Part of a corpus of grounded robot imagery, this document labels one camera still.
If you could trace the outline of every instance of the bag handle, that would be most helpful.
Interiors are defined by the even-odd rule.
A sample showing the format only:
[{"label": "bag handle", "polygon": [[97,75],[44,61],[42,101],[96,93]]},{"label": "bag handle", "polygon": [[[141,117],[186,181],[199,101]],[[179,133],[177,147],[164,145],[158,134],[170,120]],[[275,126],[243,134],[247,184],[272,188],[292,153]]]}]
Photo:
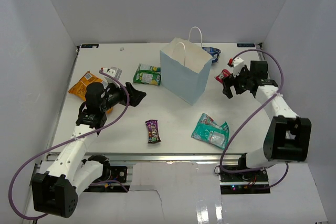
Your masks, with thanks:
[{"label": "bag handle", "polygon": [[199,31],[199,34],[201,35],[201,47],[203,47],[203,37],[202,37],[202,32],[201,32],[201,30],[200,30],[197,26],[193,26],[193,27],[190,29],[190,31],[189,31],[189,39],[188,39],[188,41],[190,41],[190,34],[191,34],[192,29],[194,29],[194,28],[197,28],[198,31]]},{"label": "bag handle", "polygon": [[183,48],[184,48],[184,62],[183,62],[183,65],[185,66],[185,54],[186,54],[186,53],[185,53],[185,45],[184,45],[183,42],[179,42],[179,43],[176,44],[176,46],[175,46],[175,48],[174,48],[174,50],[173,50],[172,55],[174,55],[174,52],[175,52],[175,50],[176,50],[178,44],[182,44],[182,46],[183,46]]}]

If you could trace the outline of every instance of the orange snack bag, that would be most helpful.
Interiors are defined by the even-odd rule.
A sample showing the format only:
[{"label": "orange snack bag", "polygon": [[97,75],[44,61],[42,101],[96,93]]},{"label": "orange snack bag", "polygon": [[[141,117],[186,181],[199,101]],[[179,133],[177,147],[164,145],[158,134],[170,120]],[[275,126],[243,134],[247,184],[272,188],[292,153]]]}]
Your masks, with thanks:
[{"label": "orange snack bag", "polygon": [[[91,74],[90,71],[87,71],[84,76],[82,78],[80,78],[80,80],[73,85],[73,87],[71,89],[69,89],[69,93],[70,94],[75,94],[76,96],[78,96],[80,99],[82,99],[83,101],[85,101],[85,94],[86,94],[86,87],[93,82],[101,82],[104,85],[104,88],[107,87],[108,83],[99,79],[98,77],[96,77],[95,75]],[[111,111],[113,110],[113,108],[110,108],[107,113],[111,113]]]}]

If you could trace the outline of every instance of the paper bag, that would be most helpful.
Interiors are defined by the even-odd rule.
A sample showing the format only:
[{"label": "paper bag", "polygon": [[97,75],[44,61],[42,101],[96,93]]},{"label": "paper bag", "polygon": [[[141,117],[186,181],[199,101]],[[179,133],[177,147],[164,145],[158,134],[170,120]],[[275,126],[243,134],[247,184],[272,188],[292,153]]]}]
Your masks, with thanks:
[{"label": "paper bag", "polygon": [[[201,46],[190,42],[190,33],[197,28]],[[212,56],[202,49],[202,33],[191,28],[189,40],[174,38],[160,50],[161,84],[193,105],[205,90]]]}]

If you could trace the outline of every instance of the gray wall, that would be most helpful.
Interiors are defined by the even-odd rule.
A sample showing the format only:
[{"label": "gray wall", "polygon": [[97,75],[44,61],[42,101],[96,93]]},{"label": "gray wall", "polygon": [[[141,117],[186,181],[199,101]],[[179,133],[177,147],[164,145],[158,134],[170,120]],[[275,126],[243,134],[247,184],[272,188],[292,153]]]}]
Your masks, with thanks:
[{"label": "gray wall", "polygon": [[[335,0],[287,0],[265,49],[285,73],[284,96],[312,121],[308,164],[330,223],[336,223]],[[279,80],[271,65],[271,77]]]},{"label": "gray wall", "polygon": [[261,42],[286,0],[51,1],[79,45],[168,42],[187,38],[192,26],[199,26],[209,42]]},{"label": "gray wall", "polygon": [[[45,150],[75,58],[50,0],[0,0],[0,222],[20,223],[7,190],[19,166]],[[24,210],[34,164],[15,183]]]}]

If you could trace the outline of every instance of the teal snack bag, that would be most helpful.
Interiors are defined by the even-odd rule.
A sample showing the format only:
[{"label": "teal snack bag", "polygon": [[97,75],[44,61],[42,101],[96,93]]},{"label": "teal snack bag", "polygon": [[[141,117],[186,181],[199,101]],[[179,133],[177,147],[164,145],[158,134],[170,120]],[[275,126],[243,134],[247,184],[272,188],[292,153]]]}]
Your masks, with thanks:
[{"label": "teal snack bag", "polygon": [[152,84],[160,86],[161,84],[161,68],[139,64],[136,70],[133,83]]},{"label": "teal snack bag", "polygon": [[229,127],[226,122],[218,126],[210,116],[203,113],[191,137],[223,150],[229,140]]}]

